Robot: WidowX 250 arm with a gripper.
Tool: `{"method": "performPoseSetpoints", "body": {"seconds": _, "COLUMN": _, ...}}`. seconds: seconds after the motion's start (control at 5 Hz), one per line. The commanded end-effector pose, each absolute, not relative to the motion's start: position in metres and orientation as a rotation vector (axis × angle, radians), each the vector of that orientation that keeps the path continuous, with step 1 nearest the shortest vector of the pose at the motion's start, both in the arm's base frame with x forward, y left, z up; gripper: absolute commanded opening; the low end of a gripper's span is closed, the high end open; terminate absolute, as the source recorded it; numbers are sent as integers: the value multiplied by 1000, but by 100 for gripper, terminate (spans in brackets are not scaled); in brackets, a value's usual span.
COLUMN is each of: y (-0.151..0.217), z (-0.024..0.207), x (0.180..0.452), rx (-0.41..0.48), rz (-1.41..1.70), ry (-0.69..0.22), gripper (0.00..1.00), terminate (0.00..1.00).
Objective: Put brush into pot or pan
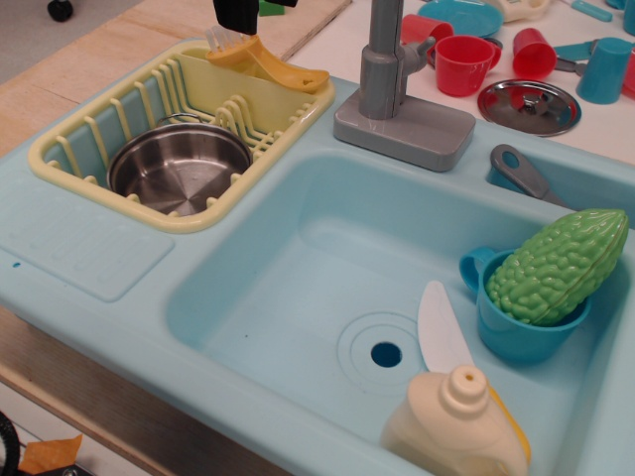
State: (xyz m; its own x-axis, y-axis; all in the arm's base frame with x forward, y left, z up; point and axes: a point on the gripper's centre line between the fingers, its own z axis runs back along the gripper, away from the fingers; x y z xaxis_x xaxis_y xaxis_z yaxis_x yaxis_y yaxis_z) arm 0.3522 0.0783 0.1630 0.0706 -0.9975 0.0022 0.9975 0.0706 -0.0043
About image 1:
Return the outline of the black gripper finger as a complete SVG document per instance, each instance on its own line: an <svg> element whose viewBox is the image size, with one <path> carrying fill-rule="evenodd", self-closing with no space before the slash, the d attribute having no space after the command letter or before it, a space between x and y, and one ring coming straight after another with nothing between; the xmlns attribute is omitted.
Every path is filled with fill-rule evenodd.
<svg viewBox="0 0 635 476"><path fill-rule="evenodd" d="M264 4L295 8L297 0L213 0L218 24L234 32L255 35L258 30L258 18Z"/></svg>

